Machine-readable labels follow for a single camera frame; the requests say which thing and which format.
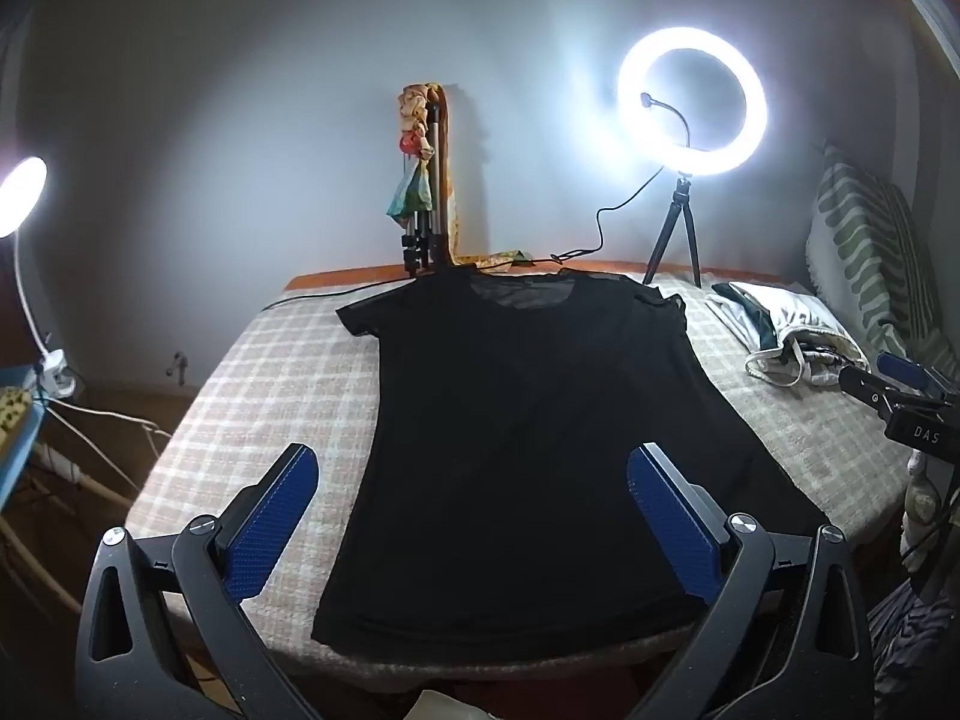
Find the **white clip desk lamp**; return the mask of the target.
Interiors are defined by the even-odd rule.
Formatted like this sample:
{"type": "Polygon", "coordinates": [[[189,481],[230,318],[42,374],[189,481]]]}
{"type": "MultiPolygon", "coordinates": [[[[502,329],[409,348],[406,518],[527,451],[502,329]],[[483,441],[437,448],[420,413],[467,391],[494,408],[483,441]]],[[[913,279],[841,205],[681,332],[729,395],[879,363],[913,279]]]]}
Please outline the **white clip desk lamp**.
{"type": "Polygon", "coordinates": [[[53,335],[59,327],[39,275],[36,257],[23,226],[43,199],[49,170],[39,156],[26,156],[2,169],[2,239],[13,247],[13,281],[31,340],[34,380],[57,400],[75,394],[76,379],[68,370],[65,351],[53,335]]]}

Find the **black t-shirt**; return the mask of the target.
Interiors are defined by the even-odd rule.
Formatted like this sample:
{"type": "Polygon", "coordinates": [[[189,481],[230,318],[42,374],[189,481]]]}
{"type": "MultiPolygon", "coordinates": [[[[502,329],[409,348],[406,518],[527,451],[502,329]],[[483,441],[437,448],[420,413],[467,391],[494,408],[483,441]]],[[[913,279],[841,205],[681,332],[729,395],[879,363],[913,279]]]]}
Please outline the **black t-shirt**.
{"type": "Polygon", "coordinates": [[[314,617],[364,660],[480,665],[692,621],[626,481],[656,444],[726,512],[823,512],[711,383],[685,307],[625,277],[451,270],[345,305],[379,353],[370,458],[314,617]]]}

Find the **blue side table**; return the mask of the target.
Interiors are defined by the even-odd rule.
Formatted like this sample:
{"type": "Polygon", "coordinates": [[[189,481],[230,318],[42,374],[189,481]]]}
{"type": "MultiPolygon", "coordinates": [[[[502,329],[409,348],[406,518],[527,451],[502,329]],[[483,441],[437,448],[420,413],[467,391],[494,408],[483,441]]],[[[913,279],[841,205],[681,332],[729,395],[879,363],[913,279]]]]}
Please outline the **blue side table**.
{"type": "Polygon", "coordinates": [[[13,420],[10,427],[2,426],[2,486],[0,502],[7,505],[14,486],[20,481],[31,455],[34,441],[39,437],[47,415],[47,397],[37,387],[36,371],[31,366],[9,367],[2,371],[3,388],[21,388],[29,395],[29,406],[13,420]]]}

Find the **orange patterned bedsheet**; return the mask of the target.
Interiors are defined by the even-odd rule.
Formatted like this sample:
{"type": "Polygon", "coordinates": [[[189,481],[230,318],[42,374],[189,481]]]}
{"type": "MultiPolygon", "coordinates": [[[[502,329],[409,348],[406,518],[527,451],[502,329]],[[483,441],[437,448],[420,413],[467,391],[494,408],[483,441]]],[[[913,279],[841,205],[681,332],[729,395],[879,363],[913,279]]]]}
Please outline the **orange patterned bedsheet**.
{"type": "MultiPolygon", "coordinates": [[[[566,264],[566,268],[583,271],[605,271],[605,273],[636,273],[642,277],[646,273],[643,262],[629,262],[628,260],[596,260],[579,259],[566,264]]],[[[303,289],[347,288],[357,284],[374,283],[375,281],[404,281],[409,277],[402,265],[360,266],[359,268],[345,268],[345,270],[318,271],[294,277],[286,286],[285,291],[302,291],[303,289]]],[[[778,277],[770,273],[756,271],[731,270],[731,268],[703,268],[701,281],[706,283],[708,278],[720,280],[750,281],[750,283],[791,284],[793,277],[778,277]]]]}

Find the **white green folded garment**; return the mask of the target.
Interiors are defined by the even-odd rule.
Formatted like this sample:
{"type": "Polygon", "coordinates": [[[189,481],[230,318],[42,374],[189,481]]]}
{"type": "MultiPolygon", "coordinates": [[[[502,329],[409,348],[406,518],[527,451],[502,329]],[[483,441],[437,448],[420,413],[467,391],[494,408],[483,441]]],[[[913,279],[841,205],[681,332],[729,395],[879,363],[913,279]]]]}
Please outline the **white green folded garment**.
{"type": "Polygon", "coordinates": [[[720,281],[706,294],[706,305],[747,351],[745,372],[773,387],[838,387],[844,367],[871,370],[861,346],[811,294],[720,281]]]}

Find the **beige checked blanket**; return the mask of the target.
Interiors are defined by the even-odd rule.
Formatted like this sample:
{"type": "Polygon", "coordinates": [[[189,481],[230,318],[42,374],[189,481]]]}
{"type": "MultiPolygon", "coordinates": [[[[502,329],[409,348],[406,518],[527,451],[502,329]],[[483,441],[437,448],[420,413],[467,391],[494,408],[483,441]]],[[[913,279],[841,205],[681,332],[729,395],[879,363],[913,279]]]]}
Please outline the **beige checked blanket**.
{"type": "MultiPolygon", "coordinates": [[[[674,275],[654,283],[683,299],[704,372],[848,543],[871,543],[898,520],[910,452],[885,439],[869,408],[836,388],[776,388],[750,377],[745,351],[703,291],[674,275]]],[[[156,461],[125,526],[137,538],[176,533],[197,515],[223,511],[286,445],[313,447],[319,489],[267,587],[242,607],[285,670],[392,691],[438,671],[355,660],[311,637],[376,421],[376,345],[342,327],[342,304],[300,289],[247,325],[156,461]]]]}

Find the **green striped white pillow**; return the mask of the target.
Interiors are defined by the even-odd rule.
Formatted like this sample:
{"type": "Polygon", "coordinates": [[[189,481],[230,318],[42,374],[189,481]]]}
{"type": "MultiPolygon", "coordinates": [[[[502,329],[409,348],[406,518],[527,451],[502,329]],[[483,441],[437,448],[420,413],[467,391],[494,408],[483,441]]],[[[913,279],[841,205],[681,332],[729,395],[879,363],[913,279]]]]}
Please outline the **green striped white pillow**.
{"type": "Polygon", "coordinates": [[[815,294],[869,358],[887,351],[957,379],[929,249],[905,195],[831,143],[805,261],[815,294]]]}

